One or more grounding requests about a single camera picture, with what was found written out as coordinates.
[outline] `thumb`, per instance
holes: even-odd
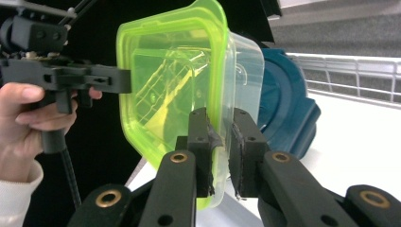
[[[22,110],[22,104],[38,102],[42,98],[42,87],[27,83],[6,83],[0,89],[0,115],[18,114]]]

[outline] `white sleeve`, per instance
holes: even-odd
[[[30,197],[44,177],[41,165],[34,161],[27,183],[0,181],[0,226],[22,226]]]

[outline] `transparent plastic container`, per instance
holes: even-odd
[[[259,115],[265,60],[261,48],[252,40],[230,33],[235,42],[235,107]]]
[[[190,112],[206,107],[210,123],[225,141],[233,120],[235,44],[224,11],[215,0],[122,25],[117,62],[131,70],[132,93],[120,95],[122,128],[128,141],[158,168],[188,134]],[[198,208],[216,206],[224,194],[229,148],[214,150],[216,194]]]

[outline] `brass screw insert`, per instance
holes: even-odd
[[[364,201],[368,202],[372,206],[380,207],[383,209],[390,207],[390,202],[380,193],[374,191],[361,191],[359,195]]]
[[[188,159],[188,156],[184,153],[176,153],[170,156],[170,160],[173,163],[183,163]]]
[[[116,203],[118,203],[121,200],[121,192],[111,189],[102,192],[100,195],[97,196],[96,198],[96,205],[98,207],[111,207],[114,206]]]
[[[285,153],[273,153],[272,155],[273,159],[279,163],[287,163],[289,162],[290,158],[287,154]]]

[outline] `human hand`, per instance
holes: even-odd
[[[101,92],[90,89],[90,97],[101,98]],[[7,83],[0,89],[0,180],[25,182],[30,165],[43,151],[41,131],[65,129],[74,124],[73,113],[59,113],[56,103],[31,111],[30,103],[44,98],[44,89],[36,85]]]

